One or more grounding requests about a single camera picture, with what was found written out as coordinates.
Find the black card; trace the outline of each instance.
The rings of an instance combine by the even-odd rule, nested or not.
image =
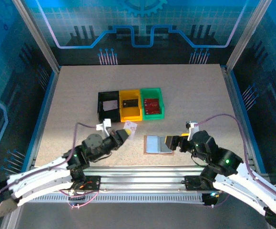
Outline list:
[[[138,99],[123,100],[123,107],[136,107],[138,105]]]

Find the yellow bin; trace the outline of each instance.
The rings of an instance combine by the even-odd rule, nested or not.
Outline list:
[[[142,104],[140,90],[119,91],[121,122],[142,121]],[[124,100],[138,99],[138,106],[123,107]]]

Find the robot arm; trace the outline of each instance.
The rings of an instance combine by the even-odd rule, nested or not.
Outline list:
[[[168,136],[169,149],[180,147],[207,163],[199,179],[203,189],[224,191],[253,207],[276,228],[276,187],[263,179],[232,151],[220,148],[196,123],[187,124],[189,136]]]
[[[107,120],[97,126],[97,130],[103,130],[105,139],[99,134],[91,134],[73,152],[69,150],[44,166],[0,180],[0,217],[33,198],[53,191],[98,190],[100,178],[87,177],[83,170],[90,166],[90,162],[104,159],[112,150],[117,150],[130,135],[130,131],[124,129],[108,133],[106,127]]]

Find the green bin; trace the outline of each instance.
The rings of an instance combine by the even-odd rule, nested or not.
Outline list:
[[[164,119],[164,103],[160,88],[143,88],[141,92],[142,114],[143,120],[159,120]],[[146,114],[144,108],[144,99],[159,99],[161,114]]]

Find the gray floor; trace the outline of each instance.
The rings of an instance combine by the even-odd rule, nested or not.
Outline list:
[[[215,209],[189,204],[28,203],[16,229],[266,229],[253,208],[230,197]]]

